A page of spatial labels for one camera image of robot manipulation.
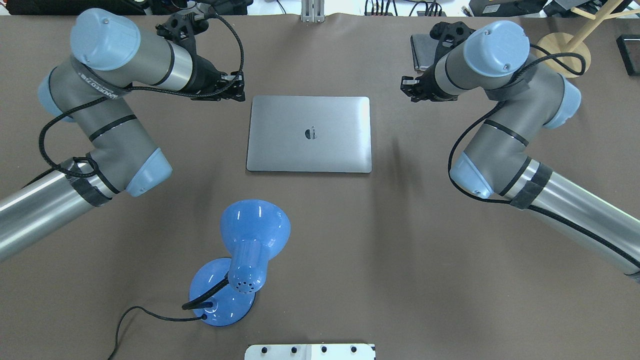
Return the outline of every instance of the black electronic device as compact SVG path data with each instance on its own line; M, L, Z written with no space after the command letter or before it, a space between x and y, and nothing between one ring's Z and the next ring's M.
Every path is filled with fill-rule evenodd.
M510 17L538 13L546 0L469 0L474 16Z
M627 74L640 76L640 35L620 35L616 42Z

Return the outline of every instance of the white metal plate with holes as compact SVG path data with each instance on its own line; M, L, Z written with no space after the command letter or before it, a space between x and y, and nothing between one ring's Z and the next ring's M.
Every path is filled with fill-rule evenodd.
M375 360L374 344L251 345L244 360Z

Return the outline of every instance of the table surface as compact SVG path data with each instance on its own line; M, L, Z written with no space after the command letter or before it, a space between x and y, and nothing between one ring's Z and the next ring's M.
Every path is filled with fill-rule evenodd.
M228 256L222 211L241 199L279 205L292 222L251 312L226 328L128 317L116 359L242 359L256 343L375 343L378 359L637 359L640 286L526 211L474 202L451 186L447 156L493 103L411 103L409 36L439 19L295 15L230 17L246 51L247 101L193 102L136 92L131 108L173 165L139 198L120 195L0 264L1 359L100 359L129 306L181 311L192 276ZM494 19L465 19L478 28ZM581 19L515 19L532 41L575 33ZM37 149L51 118L36 98L70 53L70 17L0 17L0 198L46 169ZM153 29L164 17L139 17ZM542 131L527 152L636 217L637 100L615 39L640 22L608 20L586 43L593 64L572 80L580 110ZM237 69L220 23L200 54ZM368 96L373 172L251 173L245 169L254 95ZM59 161L90 142L58 124Z

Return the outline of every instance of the light blue joint cap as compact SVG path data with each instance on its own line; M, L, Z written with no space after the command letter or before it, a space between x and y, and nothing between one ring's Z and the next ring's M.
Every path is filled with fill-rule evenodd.
M499 78L514 73L527 61L529 38L515 22L496 21L469 36L463 55L473 71Z
M580 94L580 90L571 84L564 76L562 76L562 79L564 80L564 95L562 97L562 103L560 104L560 108L554 118L542 125L542 127L547 129L555 129L564 125L566 120L578 111L580 103L582 102L582 94Z
M127 185L127 192L138 197L171 176L173 169L162 150L157 148Z
M451 168L451 179L475 196L487 199L493 194L493 189L486 182L480 170L464 152Z
M57 117L62 114L62 110L58 108L58 105L53 101L53 97L51 96L51 89L49 88L49 79L51 78L51 72L44 77L40 86L38 86L38 99L40 100L40 104L42 107L47 110L51 115ZM70 117L63 117L62 121L66 122L76 122L74 119Z
M128 63L139 47L135 23L103 9L84 11L71 29L71 52L92 69L115 70Z

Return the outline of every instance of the laptop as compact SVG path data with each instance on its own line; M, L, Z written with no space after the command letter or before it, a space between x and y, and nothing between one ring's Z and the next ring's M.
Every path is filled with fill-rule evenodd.
M254 97L246 168L371 172L369 98Z

